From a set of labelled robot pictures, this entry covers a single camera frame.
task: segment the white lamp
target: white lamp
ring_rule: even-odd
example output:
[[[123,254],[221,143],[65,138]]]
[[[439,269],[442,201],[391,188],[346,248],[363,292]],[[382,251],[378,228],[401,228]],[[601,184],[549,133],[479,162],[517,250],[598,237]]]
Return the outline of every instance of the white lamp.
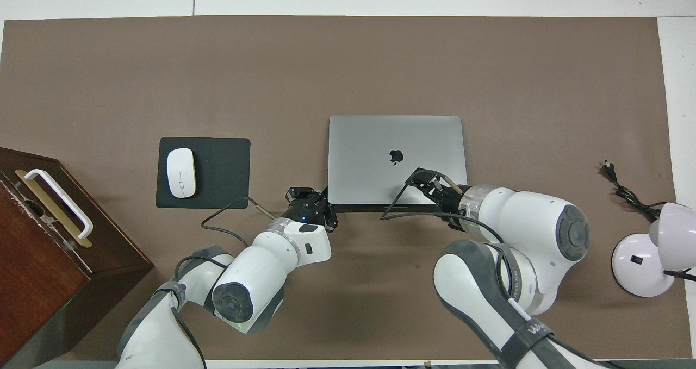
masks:
[[[696,267],[696,211],[664,204],[649,235],[625,237],[614,249],[612,270],[631,294],[654,297],[666,292],[674,277],[696,280],[683,270]]]

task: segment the white mouse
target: white mouse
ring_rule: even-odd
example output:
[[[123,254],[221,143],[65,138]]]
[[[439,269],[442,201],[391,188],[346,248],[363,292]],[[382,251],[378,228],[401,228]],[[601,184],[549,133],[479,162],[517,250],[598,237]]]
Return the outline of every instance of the white mouse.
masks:
[[[177,198],[189,198],[196,193],[194,153],[189,148],[174,149],[167,156],[169,191]]]

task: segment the wooden cabinet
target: wooden cabinet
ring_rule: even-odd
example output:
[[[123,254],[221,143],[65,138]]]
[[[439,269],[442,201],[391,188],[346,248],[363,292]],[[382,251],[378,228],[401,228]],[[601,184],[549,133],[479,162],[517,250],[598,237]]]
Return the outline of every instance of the wooden cabinet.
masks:
[[[0,366],[69,351],[152,267],[57,160],[0,148]]]

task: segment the drawer handle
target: drawer handle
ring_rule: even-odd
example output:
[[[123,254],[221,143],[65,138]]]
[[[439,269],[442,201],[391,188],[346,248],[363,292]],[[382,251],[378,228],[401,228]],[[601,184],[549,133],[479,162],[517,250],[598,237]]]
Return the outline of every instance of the drawer handle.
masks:
[[[55,180],[51,177],[51,175],[49,175],[48,172],[43,171],[41,169],[32,169],[31,171],[28,171],[27,175],[25,175],[24,178],[27,180],[33,180],[33,178],[35,178],[37,175],[42,176],[46,183],[48,183],[48,185],[51,186],[53,191],[55,191],[55,193],[57,193],[58,196],[60,196],[60,199],[63,199],[65,205],[67,205],[68,208],[70,208],[70,210],[72,210],[72,212],[75,213],[75,215],[77,215],[77,218],[79,218],[80,221],[82,221],[82,223],[85,225],[84,229],[82,230],[82,232],[80,232],[79,235],[77,235],[77,237],[84,239],[87,237],[87,235],[92,233],[92,220],[90,220],[89,217],[87,217],[87,215],[84,213],[84,211],[80,209],[80,206],[78,206],[72,200],[72,198],[70,198],[70,196],[68,196],[65,193],[65,191],[63,191],[63,189],[60,188],[60,185],[55,182]]]

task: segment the silver laptop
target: silver laptop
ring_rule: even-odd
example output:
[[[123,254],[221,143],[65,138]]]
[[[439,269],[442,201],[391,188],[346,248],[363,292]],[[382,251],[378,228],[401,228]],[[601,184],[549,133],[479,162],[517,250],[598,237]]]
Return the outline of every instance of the silver laptop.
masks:
[[[457,184],[467,184],[459,116],[329,119],[328,201],[338,211],[348,211],[351,206],[389,205],[416,168],[439,171]],[[397,203],[432,204],[412,187]]]

